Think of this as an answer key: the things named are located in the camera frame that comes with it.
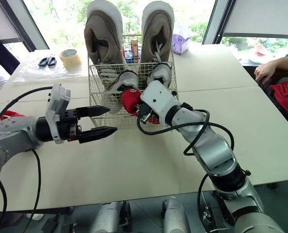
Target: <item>purple tissue box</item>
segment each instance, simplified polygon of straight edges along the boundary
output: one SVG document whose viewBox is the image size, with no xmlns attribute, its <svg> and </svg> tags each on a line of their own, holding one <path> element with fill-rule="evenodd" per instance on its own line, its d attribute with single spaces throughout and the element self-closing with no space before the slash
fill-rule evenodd
<svg viewBox="0 0 288 233">
<path fill-rule="evenodd" d="M 182 55 L 184 52 L 187 51 L 189 47 L 189 41 L 190 37 L 187 37 L 185 39 L 181 35 L 173 34 L 173 40 L 172 40 L 173 52 L 178 55 Z"/>
</svg>

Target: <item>packing tape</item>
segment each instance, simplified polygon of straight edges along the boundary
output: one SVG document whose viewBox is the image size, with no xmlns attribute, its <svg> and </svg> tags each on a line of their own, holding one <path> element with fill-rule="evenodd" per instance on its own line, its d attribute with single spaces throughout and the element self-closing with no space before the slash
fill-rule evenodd
<svg viewBox="0 0 288 233">
<path fill-rule="evenodd" d="M 77 50 L 65 50 L 60 53 L 60 58 L 66 68 L 76 67 L 82 62 Z"/>
</svg>

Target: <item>person's hand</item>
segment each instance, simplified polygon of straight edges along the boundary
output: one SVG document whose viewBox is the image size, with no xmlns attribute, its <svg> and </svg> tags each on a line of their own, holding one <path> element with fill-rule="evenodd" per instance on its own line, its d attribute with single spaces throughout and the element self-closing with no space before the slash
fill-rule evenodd
<svg viewBox="0 0 288 233">
<path fill-rule="evenodd" d="M 262 84 L 269 81 L 275 72 L 276 64 L 274 62 L 268 62 L 262 66 L 256 68 L 254 75 L 256 76 L 256 81 L 259 82 L 263 79 Z"/>
</svg>

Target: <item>black scissors handle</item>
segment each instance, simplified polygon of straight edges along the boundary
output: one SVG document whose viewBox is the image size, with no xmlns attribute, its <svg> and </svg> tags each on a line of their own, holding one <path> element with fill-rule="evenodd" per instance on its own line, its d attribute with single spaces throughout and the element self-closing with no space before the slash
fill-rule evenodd
<svg viewBox="0 0 288 233">
<path fill-rule="evenodd" d="M 42 58 L 41 61 L 38 63 L 40 67 L 45 67 L 48 62 L 48 57 Z"/>
<path fill-rule="evenodd" d="M 41 59 L 41 61 L 38 63 L 38 66 L 45 67 L 48 65 L 49 67 L 53 67 L 56 65 L 56 59 L 53 56 L 45 57 Z"/>
<path fill-rule="evenodd" d="M 53 66 L 55 66 L 56 65 L 56 59 L 55 59 L 55 57 L 49 57 L 48 58 L 48 66 L 49 67 L 53 67 Z"/>
</svg>

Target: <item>table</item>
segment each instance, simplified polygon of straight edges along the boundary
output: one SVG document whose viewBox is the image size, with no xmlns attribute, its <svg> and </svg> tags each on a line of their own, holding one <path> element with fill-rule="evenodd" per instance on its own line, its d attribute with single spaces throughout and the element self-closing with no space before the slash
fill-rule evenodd
<svg viewBox="0 0 288 233">
<path fill-rule="evenodd" d="M 12 82 L 20 75 L 24 60 L 12 74 L 0 92 L 0 103 L 13 100 L 17 96 L 53 83 L 61 83 L 72 90 L 72 98 L 88 98 L 88 78 L 62 79 L 41 82 Z M 174 55 L 177 87 L 179 91 L 197 91 L 244 86 L 257 86 L 257 83 L 244 71 L 244 68 L 224 45 L 191 44 L 183 55 Z M 20 101 L 46 100 L 50 91 L 34 93 Z"/>
<path fill-rule="evenodd" d="M 233 133 L 235 155 L 242 168 L 252 172 L 253 184 L 288 180 L 288 123 L 259 87 L 181 92 L 179 97 L 210 111 L 212 122 Z M 46 104 L 19 102 L 12 110 L 40 117 Z M 72 99 L 69 108 L 87 104 L 88 98 Z M 83 129 L 92 124 L 88 118 L 80 123 Z M 125 142 L 130 142 L 128 148 L 120 146 Z M 42 167 L 38 209 L 195 192 L 204 170 L 194 157 L 183 156 L 187 145 L 177 131 L 148 136 L 137 129 L 85 144 L 45 143 L 37 149 Z M 32 209 L 37 190 L 32 153 L 13 157 L 0 178 L 9 211 Z M 203 190 L 212 189 L 211 182 L 205 182 Z"/>
</svg>

